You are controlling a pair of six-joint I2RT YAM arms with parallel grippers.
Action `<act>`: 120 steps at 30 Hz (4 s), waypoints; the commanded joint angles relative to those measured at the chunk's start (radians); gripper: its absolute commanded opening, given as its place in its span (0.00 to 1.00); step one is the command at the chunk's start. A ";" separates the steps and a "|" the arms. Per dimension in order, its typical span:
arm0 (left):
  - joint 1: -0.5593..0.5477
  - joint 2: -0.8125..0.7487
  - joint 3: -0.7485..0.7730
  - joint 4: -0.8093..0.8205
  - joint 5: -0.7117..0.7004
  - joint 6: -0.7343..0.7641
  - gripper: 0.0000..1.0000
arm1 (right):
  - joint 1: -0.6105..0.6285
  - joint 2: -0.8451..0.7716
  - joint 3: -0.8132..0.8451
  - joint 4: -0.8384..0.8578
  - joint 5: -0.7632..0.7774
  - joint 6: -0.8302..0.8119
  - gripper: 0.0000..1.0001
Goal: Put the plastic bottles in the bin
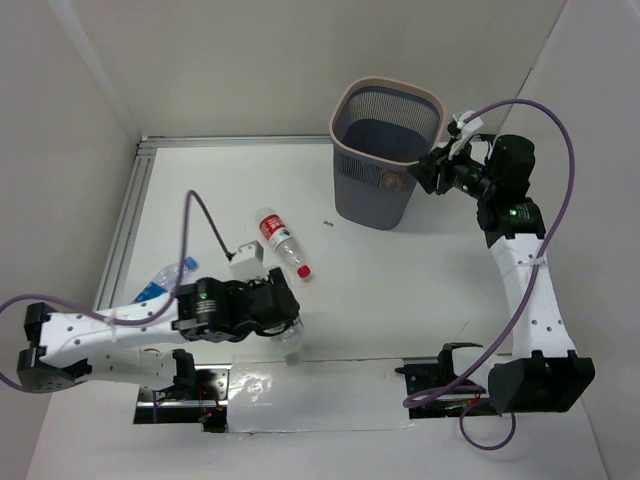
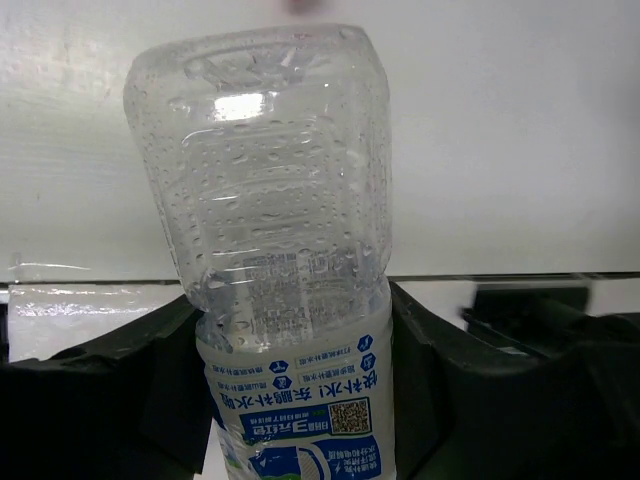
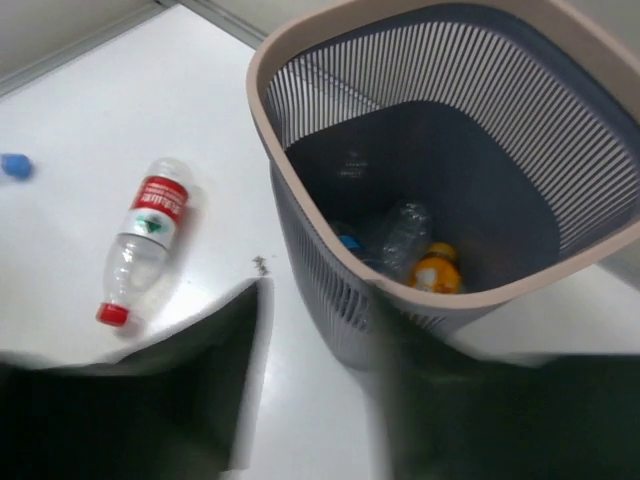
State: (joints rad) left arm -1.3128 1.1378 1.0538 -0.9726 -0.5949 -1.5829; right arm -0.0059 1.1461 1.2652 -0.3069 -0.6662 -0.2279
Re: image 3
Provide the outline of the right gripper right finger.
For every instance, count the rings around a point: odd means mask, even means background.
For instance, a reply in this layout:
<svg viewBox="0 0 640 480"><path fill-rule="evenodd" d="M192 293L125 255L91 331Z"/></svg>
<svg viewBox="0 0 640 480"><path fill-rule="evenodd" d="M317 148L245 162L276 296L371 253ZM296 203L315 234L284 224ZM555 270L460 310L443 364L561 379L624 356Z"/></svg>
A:
<svg viewBox="0 0 640 480"><path fill-rule="evenodd" d="M378 399L394 479L635 479L639 359L480 359L369 287Z"/></svg>

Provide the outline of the orange juice bottle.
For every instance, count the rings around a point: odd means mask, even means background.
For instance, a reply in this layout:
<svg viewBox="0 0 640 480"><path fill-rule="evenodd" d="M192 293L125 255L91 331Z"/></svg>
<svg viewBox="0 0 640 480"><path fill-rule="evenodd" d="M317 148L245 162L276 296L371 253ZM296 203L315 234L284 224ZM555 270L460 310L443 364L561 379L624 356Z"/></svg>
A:
<svg viewBox="0 0 640 480"><path fill-rule="evenodd" d="M456 250L444 242L434 242L425 256L414 267L409 286L439 294L457 294L462 277L457 268Z"/></svg>

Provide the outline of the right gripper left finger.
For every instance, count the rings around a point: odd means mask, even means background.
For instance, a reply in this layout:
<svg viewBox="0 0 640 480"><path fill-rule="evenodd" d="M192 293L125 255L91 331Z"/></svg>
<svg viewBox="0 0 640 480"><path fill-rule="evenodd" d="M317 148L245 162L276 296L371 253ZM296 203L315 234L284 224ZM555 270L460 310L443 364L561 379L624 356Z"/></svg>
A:
<svg viewBox="0 0 640 480"><path fill-rule="evenodd" d="M246 468L270 283L120 358L1 358L5 479L227 479Z"/></svg>

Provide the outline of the red label clear bottle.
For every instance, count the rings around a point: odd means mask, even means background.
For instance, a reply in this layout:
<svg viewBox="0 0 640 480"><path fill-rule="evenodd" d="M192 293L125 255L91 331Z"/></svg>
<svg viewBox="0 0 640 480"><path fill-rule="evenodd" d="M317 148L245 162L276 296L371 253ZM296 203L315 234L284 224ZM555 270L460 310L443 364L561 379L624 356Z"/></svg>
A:
<svg viewBox="0 0 640 480"><path fill-rule="evenodd" d="M135 304L163 274L187 211L191 169L174 158L154 161L118 230L104 270L96 319L122 327Z"/></svg>

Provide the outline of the clear unlabelled plastic bottle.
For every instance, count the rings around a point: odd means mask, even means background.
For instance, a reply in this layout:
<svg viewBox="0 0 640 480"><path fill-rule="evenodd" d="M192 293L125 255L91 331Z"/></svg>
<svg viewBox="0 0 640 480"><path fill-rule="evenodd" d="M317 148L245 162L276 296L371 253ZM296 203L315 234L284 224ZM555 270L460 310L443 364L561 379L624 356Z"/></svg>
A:
<svg viewBox="0 0 640 480"><path fill-rule="evenodd" d="M433 217L418 201L401 200L384 216L374 235L379 272L406 284L432 241Z"/></svg>

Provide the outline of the blue label clear bottle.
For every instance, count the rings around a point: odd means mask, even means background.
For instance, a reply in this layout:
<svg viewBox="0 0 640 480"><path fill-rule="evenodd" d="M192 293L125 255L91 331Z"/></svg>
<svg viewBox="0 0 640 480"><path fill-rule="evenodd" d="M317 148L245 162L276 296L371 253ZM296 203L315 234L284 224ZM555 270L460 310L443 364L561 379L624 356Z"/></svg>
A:
<svg viewBox="0 0 640 480"><path fill-rule="evenodd" d="M357 235L353 228L340 222L332 222L330 227L347 250L353 253L362 252L364 250L364 247L357 239Z"/></svg>

